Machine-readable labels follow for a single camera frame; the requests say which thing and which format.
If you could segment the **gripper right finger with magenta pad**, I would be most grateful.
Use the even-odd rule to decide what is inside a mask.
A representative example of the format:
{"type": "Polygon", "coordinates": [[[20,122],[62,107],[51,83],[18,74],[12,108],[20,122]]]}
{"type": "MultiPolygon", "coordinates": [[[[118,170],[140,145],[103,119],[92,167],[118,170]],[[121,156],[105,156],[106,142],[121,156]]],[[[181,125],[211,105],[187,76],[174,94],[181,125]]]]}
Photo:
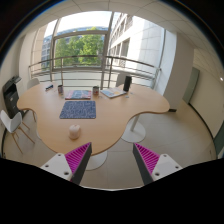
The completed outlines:
{"type": "Polygon", "coordinates": [[[133,154],[145,185],[182,169],[168,154],[158,154],[138,143],[133,144],[133,154]]]}

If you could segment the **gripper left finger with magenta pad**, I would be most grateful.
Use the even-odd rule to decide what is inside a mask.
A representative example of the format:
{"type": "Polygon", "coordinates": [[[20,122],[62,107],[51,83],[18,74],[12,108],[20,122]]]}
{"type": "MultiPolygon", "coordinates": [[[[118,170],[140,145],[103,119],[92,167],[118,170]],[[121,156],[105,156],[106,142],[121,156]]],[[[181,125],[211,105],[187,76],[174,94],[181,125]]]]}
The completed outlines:
{"type": "Polygon", "coordinates": [[[92,153],[91,143],[86,143],[72,151],[57,153],[41,168],[76,185],[79,185],[92,153]]]}

